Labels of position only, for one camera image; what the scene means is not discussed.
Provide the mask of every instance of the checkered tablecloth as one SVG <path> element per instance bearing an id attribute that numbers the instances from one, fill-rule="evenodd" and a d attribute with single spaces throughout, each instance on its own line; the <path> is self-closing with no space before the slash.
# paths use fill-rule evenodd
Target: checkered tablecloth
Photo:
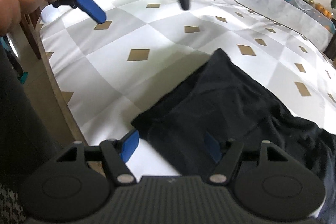
<path id="1" fill-rule="evenodd" d="M 336 134 L 336 71 L 305 37 L 234 0 L 95 0 L 41 29 L 56 81 L 90 145 L 121 138 L 131 120 L 222 48 L 298 116 Z"/>

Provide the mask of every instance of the black garment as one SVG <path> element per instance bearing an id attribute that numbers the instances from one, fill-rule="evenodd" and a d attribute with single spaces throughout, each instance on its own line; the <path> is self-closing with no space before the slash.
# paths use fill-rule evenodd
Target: black garment
<path id="1" fill-rule="evenodd" d="M 0 45 L 0 223 L 21 223 L 20 183 L 61 147 L 32 108 Z"/>
<path id="2" fill-rule="evenodd" d="M 293 117 L 221 49 L 132 125 L 183 175 L 206 176 L 215 168 L 204 145 L 207 133 L 219 142 L 242 141 L 252 151 L 270 140 L 323 180 L 327 200 L 319 218 L 336 223 L 336 136 Z"/>

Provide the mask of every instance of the green leaf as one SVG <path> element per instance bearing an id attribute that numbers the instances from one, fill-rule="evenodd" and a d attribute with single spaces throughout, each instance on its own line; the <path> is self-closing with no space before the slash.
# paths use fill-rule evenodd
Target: green leaf
<path id="1" fill-rule="evenodd" d="M 331 0 L 331 8 L 336 9 L 336 0 Z"/>

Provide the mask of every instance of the silver bolt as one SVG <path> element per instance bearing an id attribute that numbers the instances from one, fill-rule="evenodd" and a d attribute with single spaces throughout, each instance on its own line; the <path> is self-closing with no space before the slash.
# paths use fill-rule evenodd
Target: silver bolt
<path id="1" fill-rule="evenodd" d="M 214 174 L 210 177 L 210 181 L 213 183 L 224 183 L 226 182 L 227 177 L 221 174 Z"/>
<path id="2" fill-rule="evenodd" d="M 132 175 L 129 175 L 129 174 L 123 174 L 123 175 L 119 175 L 117 177 L 117 181 L 120 182 L 120 183 L 123 183 L 123 184 L 131 183 L 131 182 L 133 182 L 133 180 L 134 180 L 134 177 Z"/>

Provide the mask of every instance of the black ribbed surface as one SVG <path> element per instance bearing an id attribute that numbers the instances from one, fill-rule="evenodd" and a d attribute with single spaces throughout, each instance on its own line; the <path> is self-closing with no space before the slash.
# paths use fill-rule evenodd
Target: black ribbed surface
<path id="1" fill-rule="evenodd" d="M 42 223 L 29 219 L 28 224 Z M 120 187 L 97 213 L 75 223 L 87 224 L 270 224 L 244 211 L 225 187 L 205 184 L 199 177 L 144 177 Z M 296 224 L 317 224 L 313 219 Z"/>

